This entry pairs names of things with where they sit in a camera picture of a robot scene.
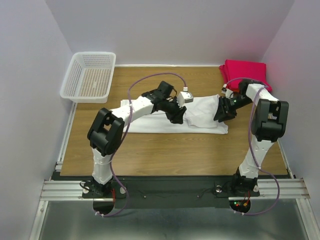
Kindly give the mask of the white t-shirt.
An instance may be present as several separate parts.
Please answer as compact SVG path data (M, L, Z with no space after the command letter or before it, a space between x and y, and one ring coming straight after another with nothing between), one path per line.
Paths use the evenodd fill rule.
M224 122L214 120L218 110L219 95L195 97L187 103L183 124L172 124L163 111L158 111L137 120L129 127L130 133L147 134L218 134L226 135L229 127Z

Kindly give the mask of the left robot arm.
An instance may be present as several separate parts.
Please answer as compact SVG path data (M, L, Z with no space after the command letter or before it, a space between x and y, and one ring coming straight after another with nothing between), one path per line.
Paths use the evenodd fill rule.
M188 88L171 96L174 87L162 81L156 89L141 94L126 105L108 110L101 108L88 133L93 152L93 171L89 182L80 186L84 194L94 193L106 197L111 193L113 180L112 159L126 137L130 124L154 112L162 111L172 124L182 124L187 110L185 104L193 101Z

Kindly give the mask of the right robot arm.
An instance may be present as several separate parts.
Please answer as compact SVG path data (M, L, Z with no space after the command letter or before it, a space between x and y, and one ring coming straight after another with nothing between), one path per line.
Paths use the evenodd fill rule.
M237 168L230 182L235 195L257 193L259 173L266 173L262 163L275 142L286 131L289 103L274 97L265 83L244 78L238 84L238 91L232 91L224 84L223 96L218 98L214 120L224 122L237 116L237 110L252 104L249 124L249 149L243 162Z

